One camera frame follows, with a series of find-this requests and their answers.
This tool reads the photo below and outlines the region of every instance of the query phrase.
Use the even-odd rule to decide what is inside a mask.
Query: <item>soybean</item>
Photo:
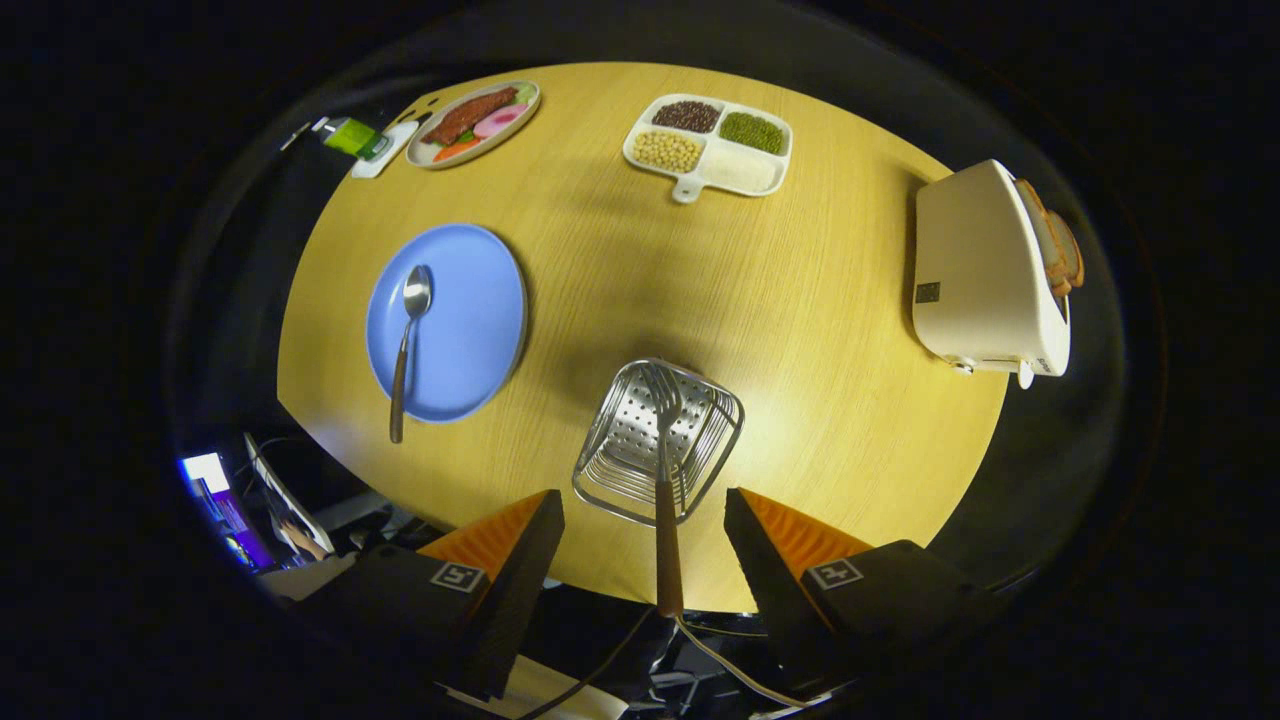
[[[636,161],[672,173],[689,173],[698,165],[701,147],[673,132],[644,132],[636,136]]]

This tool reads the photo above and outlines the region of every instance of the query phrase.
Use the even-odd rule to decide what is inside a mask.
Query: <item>fork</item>
[[[641,365],[640,373],[658,416],[658,471],[654,482],[654,525],[658,530],[658,614],[678,618],[685,611],[685,593],[680,579],[680,541],[676,534],[676,497],[667,469],[667,436],[680,418],[681,400],[671,370],[654,364]]]

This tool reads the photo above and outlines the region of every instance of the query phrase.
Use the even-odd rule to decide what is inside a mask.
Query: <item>green bottle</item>
[[[361,160],[376,160],[392,145],[383,133],[351,118],[324,117],[311,129],[320,133],[320,140],[329,147]]]

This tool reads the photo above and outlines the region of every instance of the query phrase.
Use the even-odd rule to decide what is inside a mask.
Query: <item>toaster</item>
[[[956,372],[1060,377],[1071,351],[1071,313],[1055,297],[1015,178],[987,160],[915,196],[915,293],[920,342]]]

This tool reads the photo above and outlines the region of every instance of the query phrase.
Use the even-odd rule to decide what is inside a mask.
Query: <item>wooden table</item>
[[[439,172],[399,156],[334,192],[280,336],[279,398],[297,421],[370,486],[445,527],[559,488],[552,575],[653,601],[653,529],[577,500],[570,475],[614,372],[655,355],[746,407],[737,447],[680,528],[687,607],[755,610],[723,530],[728,487],[873,544],[928,543],[973,479],[1009,382],[952,373],[911,331],[913,197],[947,168],[813,97],[671,65],[534,68],[413,108],[516,78],[538,82],[544,100],[504,145]],[[668,92],[786,119],[795,150],[782,188],[760,199],[708,188],[677,205],[671,178],[630,167],[623,137]],[[365,351],[369,296],[404,243],[460,222],[492,229],[520,261],[527,346],[489,405],[451,425],[407,419],[396,446]]]

